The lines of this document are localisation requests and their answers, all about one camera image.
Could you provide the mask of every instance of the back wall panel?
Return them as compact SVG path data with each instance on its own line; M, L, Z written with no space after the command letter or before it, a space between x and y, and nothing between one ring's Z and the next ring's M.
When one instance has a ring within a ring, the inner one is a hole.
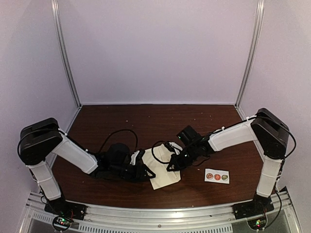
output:
M234 103L256 7L256 0L60 1L81 102Z

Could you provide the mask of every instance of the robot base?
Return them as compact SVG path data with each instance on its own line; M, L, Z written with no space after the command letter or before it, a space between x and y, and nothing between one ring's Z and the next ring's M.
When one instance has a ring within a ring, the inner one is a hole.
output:
M85 215L85 212L86 212L86 206L85 205L66 201L66 206L70 210L73 211L73 218L74 219L84 220L84 215ZM45 205L44 211L57 215L57 213L55 213L55 211L48 204ZM71 214L72 214L71 211L69 211L67 214L65 214L64 217L71 218Z
M255 200L233 205L235 219L262 215L264 214L264 210L265 212L274 210L274 206L272 204L271 198L269 198L269 202L265 205Z

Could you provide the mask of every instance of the white wall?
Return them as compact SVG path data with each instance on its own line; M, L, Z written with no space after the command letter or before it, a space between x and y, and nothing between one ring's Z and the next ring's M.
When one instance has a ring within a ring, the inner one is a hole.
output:
M76 110L50 1L2 0L0 25L0 232L15 233L36 189L17 155L20 130L51 116L66 128Z
M234 103L256 0L59 2L80 100Z
M280 187L288 187L304 232L310 232L311 216L310 12L307 0L265 2L256 58L242 100L246 115L266 107L297 139L297 150L286 161Z

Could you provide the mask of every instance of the white cloth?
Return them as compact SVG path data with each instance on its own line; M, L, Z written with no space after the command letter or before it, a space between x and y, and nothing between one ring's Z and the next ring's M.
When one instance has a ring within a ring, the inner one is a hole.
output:
M155 156L163 161L169 162L171 159L171 154L168 149L162 144L161 146L154 148ZM157 160L154 159L151 153L151 149L146 150L142 160L145 165L150 168L156 174L156 177L150 179L151 185L153 189L162 188L168 186L172 183L177 183L180 181L180 171L167 171L167 164L161 164Z

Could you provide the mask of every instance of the vertical metal post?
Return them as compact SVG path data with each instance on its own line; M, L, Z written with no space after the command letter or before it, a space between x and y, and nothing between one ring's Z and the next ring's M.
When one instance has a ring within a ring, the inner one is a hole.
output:
M60 53L61 53L63 65L65 68L67 80L68 80L68 83L70 86L70 90L71 90L75 105L77 106L77 108L79 108L79 107L81 107L81 103L79 100L79 96L77 93L76 86L75 86L74 81L73 81L73 77L72 77L72 73L71 73L71 69L70 69L70 65L69 65L69 61L68 61L64 36L63 36L63 32L62 32L62 25L61 25L61 21L60 21L59 9L58 9L58 0L51 0L51 3L52 3L52 12L53 12L53 17L54 17L54 21L55 21L56 34L57 34L57 39L58 39L58 44L59 44L59 48L60 48Z
M244 72L244 76L243 76L243 81L242 81L242 84L240 87L240 91L239 91L237 101L235 103L235 106L237 108L239 108L239 106L241 104L241 101L242 101L242 98L243 98L243 95L245 92L246 84L247 84L247 81L249 79L249 75L250 75L251 68L253 65L253 61L255 58L255 51L257 48L258 39L259 39L261 26L262 26L263 12L264 12L264 0L258 0L251 47L250 47L249 54L248 54L246 68L245 68L245 72Z

